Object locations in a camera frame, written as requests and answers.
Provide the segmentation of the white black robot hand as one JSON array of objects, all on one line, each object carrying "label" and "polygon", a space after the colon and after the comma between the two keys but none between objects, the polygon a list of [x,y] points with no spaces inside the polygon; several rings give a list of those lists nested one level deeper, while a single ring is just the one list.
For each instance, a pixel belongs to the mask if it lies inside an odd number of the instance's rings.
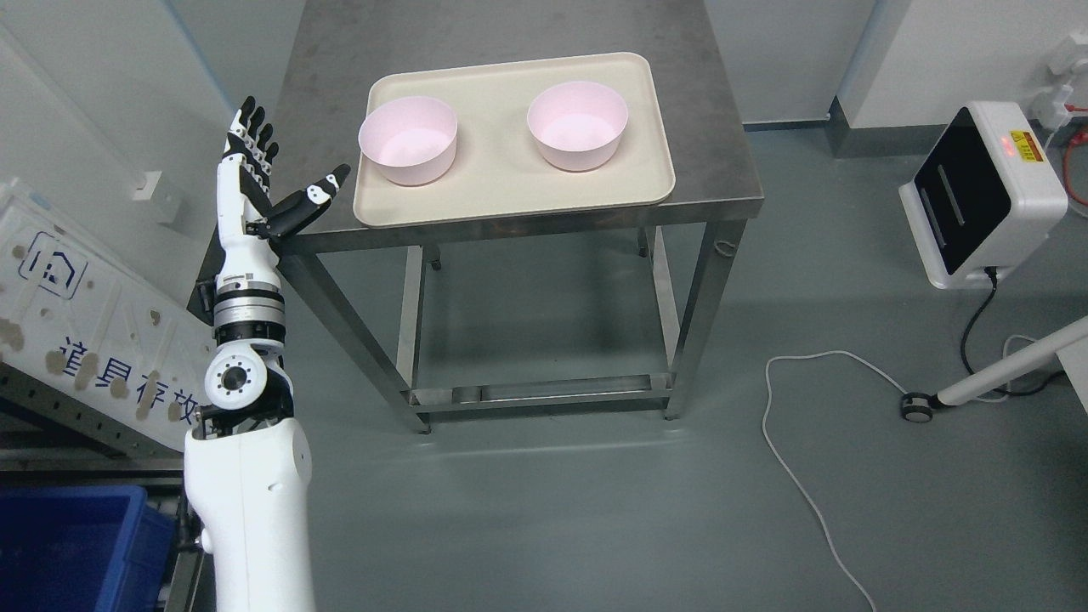
[{"label": "white black robot hand", "polygon": [[275,283],[275,245],[302,232],[332,205],[350,178],[338,164],[280,201],[269,200],[269,178],[279,151],[264,108],[254,96],[228,122],[215,170],[218,240],[224,252],[222,282]]}]

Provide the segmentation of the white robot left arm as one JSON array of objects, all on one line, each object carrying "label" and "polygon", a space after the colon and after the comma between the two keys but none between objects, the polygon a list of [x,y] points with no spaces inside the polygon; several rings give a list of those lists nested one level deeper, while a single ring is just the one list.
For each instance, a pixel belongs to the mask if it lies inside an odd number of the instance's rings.
[{"label": "white robot left arm", "polygon": [[314,611],[307,519],[312,453],[282,367],[285,317],[272,269],[215,279],[215,348],[185,437],[185,491],[212,558],[218,611]]}]

